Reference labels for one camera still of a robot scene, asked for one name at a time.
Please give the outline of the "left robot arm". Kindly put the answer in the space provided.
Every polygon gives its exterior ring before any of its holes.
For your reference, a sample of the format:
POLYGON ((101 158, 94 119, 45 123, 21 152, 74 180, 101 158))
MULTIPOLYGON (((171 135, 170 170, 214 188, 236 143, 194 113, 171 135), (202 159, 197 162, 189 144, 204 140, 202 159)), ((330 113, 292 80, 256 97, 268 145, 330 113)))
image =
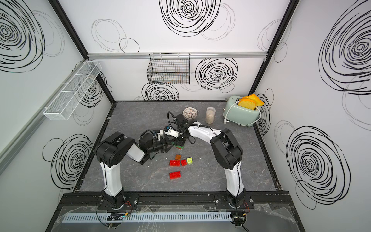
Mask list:
POLYGON ((138 141, 117 131, 101 141, 94 152, 103 172, 103 198, 109 206, 118 210, 125 204, 120 175, 120 165, 125 156, 145 164, 157 153, 166 153, 173 147, 173 142, 163 130, 146 130, 138 141))

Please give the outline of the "green lego brick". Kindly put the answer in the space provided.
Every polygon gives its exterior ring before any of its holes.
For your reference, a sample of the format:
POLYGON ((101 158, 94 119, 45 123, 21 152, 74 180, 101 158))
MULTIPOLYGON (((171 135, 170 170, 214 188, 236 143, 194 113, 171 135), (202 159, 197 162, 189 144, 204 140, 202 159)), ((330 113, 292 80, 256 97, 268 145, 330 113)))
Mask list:
POLYGON ((176 142, 172 142, 172 145, 173 145, 174 147, 181 147, 181 148, 184 148, 184 146, 182 146, 182 145, 180 145, 180 144, 178 144, 178 143, 176 143, 176 142))

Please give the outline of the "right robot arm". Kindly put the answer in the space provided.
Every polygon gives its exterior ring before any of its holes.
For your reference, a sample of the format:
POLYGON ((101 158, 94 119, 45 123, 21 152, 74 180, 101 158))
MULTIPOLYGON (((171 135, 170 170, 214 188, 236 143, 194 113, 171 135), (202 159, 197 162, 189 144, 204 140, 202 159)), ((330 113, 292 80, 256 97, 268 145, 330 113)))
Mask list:
POLYGON ((229 204, 233 208, 240 207, 245 198, 241 175, 243 150, 231 130, 213 129, 193 119, 187 120, 182 114, 174 116, 170 111, 167 112, 167 121, 168 133, 175 147, 183 148, 190 137, 198 138, 211 146, 217 163, 225 170, 229 204))

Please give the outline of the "red long lego brick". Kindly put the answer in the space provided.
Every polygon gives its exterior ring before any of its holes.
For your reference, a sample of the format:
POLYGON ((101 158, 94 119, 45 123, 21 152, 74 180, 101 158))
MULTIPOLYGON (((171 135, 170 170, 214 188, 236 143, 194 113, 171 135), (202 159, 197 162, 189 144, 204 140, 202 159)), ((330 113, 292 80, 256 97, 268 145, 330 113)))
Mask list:
POLYGON ((169 166, 180 167, 181 166, 181 161, 180 160, 170 160, 169 161, 169 166))

